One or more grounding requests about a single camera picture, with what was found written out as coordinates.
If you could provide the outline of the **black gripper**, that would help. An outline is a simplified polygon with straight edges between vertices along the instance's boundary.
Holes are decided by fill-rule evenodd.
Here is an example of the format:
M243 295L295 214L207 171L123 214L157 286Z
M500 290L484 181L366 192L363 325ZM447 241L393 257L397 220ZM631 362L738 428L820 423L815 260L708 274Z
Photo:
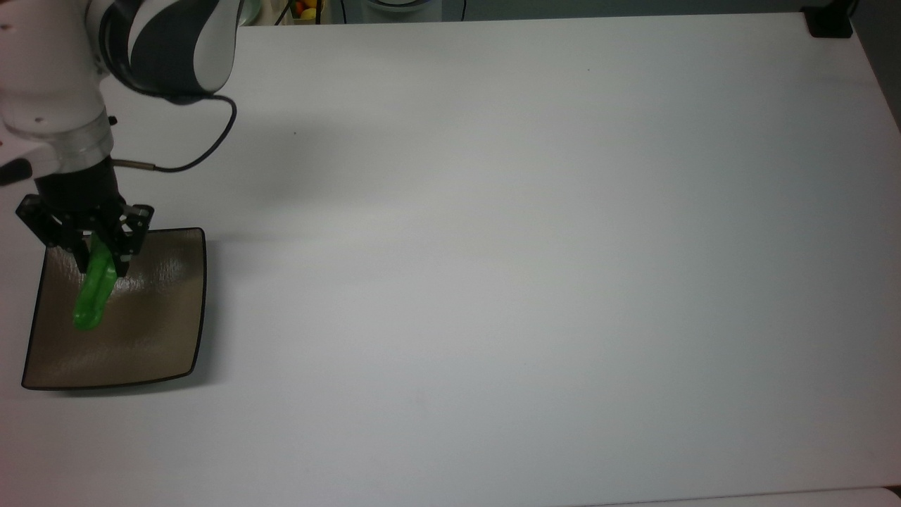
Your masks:
M15 211L26 228L45 246L72 254L82 274L88 271L94 234L108 248L117 277L125 277L131 257L144 248L153 208L126 203L112 158L34 183L37 192L26 195Z

